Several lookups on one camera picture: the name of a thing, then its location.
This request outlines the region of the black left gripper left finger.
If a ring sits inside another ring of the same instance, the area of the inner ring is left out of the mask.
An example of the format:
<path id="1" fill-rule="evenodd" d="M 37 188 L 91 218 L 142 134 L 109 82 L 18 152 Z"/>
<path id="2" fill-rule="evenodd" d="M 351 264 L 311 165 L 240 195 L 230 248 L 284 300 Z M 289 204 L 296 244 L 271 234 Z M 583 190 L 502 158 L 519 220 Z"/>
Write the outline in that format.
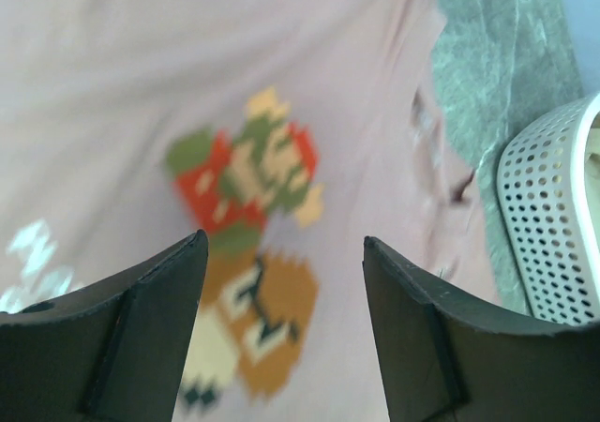
<path id="1" fill-rule="evenodd" d="M 199 306 L 208 240 L 1 316 L 5 421 L 168 421 Z"/>

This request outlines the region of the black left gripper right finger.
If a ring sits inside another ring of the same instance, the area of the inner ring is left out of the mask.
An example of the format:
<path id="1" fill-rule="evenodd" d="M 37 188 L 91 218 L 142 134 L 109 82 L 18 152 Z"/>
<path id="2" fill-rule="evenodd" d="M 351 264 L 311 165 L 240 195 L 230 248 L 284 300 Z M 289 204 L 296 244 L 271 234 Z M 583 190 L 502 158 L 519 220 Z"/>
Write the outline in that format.
<path id="1" fill-rule="evenodd" d="M 364 241 L 364 279 L 393 421 L 595 421 L 599 326 L 503 309 Z"/>

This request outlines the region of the pink printed t-shirt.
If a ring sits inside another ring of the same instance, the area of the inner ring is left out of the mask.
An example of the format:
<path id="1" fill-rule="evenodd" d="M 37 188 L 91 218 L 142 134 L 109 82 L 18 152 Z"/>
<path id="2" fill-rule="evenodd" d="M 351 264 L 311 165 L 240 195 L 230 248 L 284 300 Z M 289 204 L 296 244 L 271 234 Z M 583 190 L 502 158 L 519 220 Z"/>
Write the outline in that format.
<path id="1" fill-rule="evenodd" d="M 1 309 L 209 238 L 177 421 L 388 419 L 376 236 L 488 301 L 437 0 L 1 0 Z"/>

